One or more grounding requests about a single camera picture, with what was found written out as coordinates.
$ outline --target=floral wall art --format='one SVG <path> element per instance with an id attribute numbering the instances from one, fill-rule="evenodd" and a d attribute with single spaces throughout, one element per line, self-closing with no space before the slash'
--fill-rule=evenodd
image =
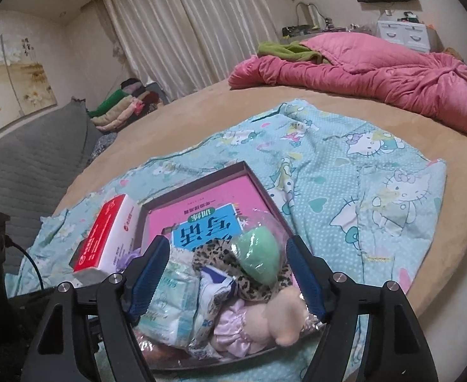
<path id="1" fill-rule="evenodd" d="M 56 104 L 44 67 L 30 38 L 0 35 L 0 129 Z"/>

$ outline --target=green clothing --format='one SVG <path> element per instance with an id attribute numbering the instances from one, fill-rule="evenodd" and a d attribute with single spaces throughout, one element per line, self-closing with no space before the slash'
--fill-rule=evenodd
<path id="1" fill-rule="evenodd" d="M 258 46 L 258 56 L 276 56 L 287 61 L 311 61 L 316 60 L 316 63 L 322 63 L 323 56 L 299 42 L 290 44 L 279 44 L 274 42 L 262 42 Z"/>
<path id="2" fill-rule="evenodd" d="M 115 106 L 119 101 L 127 96 L 127 93 L 123 90 L 114 91 L 104 102 L 102 102 L 99 107 L 95 110 L 89 110 L 89 117 L 99 117 L 104 115 L 108 110 Z"/>

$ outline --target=white curtain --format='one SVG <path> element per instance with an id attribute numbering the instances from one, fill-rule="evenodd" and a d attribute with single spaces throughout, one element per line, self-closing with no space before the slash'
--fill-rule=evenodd
<path id="1" fill-rule="evenodd" d="M 131 69 L 175 99 L 277 39 L 265 0 L 104 0 Z"/>

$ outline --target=green ball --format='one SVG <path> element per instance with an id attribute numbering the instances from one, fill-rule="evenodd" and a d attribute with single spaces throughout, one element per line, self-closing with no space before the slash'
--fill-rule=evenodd
<path id="1" fill-rule="evenodd" d="M 270 286 L 281 269 L 280 246 L 267 227 L 256 227 L 241 234 L 232 251 L 244 271 L 258 283 Z"/>

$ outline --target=metal screw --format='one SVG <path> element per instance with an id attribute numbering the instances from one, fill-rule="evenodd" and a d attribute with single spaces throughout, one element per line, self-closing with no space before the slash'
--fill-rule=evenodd
<path id="1" fill-rule="evenodd" d="M 347 277 L 346 277 L 346 274 L 345 274 L 345 273 L 339 273 L 339 272 L 338 272 L 338 273 L 334 273 L 334 274 L 332 275 L 332 278 L 334 279 L 334 281 L 335 281 L 336 283 L 344 283 L 344 282 L 346 282 L 346 278 L 347 278 Z"/>
<path id="2" fill-rule="evenodd" d="M 398 291 L 400 289 L 400 285 L 397 282 L 393 282 L 393 280 L 390 280 L 387 282 L 387 288 L 390 291 Z"/>
<path id="3" fill-rule="evenodd" d="M 70 288 L 71 288 L 70 283 L 63 282 L 63 283 L 61 283 L 61 284 L 58 286 L 58 291 L 59 291 L 60 293 L 65 293 L 65 292 L 68 291 Z"/>
<path id="4" fill-rule="evenodd" d="M 108 281 L 109 281 L 111 284 L 120 283 L 120 282 L 122 281 L 122 274 L 120 274 L 120 273 L 112 274 L 112 275 L 110 275 L 110 277 L 108 278 Z"/>

